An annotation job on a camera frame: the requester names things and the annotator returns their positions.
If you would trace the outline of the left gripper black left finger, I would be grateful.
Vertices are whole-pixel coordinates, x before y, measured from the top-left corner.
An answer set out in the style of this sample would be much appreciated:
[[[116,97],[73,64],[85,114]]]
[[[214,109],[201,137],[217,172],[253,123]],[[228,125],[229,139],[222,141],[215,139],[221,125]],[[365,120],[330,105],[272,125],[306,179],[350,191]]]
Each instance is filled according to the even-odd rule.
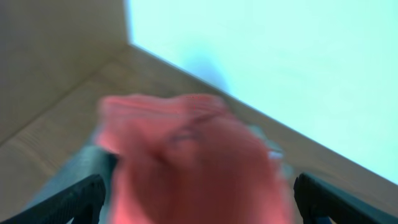
[[[105,224],[117,159],[100,147],[76,153],[21,213],[1,224]]]

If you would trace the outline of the orange printed t-shirt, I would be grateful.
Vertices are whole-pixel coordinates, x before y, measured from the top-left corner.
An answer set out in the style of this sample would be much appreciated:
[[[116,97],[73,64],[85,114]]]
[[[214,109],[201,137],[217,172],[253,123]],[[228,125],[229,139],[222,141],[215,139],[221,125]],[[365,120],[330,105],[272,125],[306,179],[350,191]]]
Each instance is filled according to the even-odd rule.
[[[294,221],[281,155],[212,95],[107,96],[97,145],[117,157],[110,223]]]

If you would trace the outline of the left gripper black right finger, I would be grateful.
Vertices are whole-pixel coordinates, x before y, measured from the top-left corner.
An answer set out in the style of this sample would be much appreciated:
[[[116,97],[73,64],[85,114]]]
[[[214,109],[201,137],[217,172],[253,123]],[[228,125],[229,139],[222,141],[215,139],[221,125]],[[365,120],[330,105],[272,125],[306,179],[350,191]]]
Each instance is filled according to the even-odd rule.
[[[304,224],[397,224],[397,217],[308,173],[296,177],[294,199]]]

